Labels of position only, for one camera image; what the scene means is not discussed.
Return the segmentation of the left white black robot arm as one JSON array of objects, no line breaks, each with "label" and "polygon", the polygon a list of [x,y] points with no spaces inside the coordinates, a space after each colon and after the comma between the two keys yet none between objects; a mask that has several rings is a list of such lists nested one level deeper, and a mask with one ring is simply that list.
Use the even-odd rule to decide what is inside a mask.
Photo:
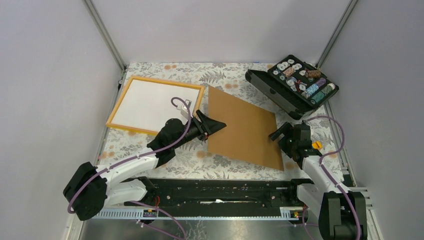
[{"label": "left white black robot arm", "polygon": [[197,110],[187,123],[169,119],[155,138],[133,156],[103,165],[81,164],[63,190],[68,213],[85,221],[107,206],[130,201],[152,204],[154,190],[142,180],[130,178],[168,163],[175,157],[176,148],[194,139],[206,141],[226,126]]}]

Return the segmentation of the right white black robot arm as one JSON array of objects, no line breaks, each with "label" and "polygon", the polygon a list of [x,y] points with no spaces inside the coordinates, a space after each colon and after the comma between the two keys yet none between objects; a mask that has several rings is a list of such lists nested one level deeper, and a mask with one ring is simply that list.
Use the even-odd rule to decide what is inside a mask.
[{"label": "right white black robot arm", "polygon": [[318,218],[324,240],[366,240],[368,238],[366,199],[352,191],[325,167],[324,154],[311,139],[306,123],[284,123],[268,137],[309,176],[311,183],[302,183],[287,191],[293,206],[304,203]]}]

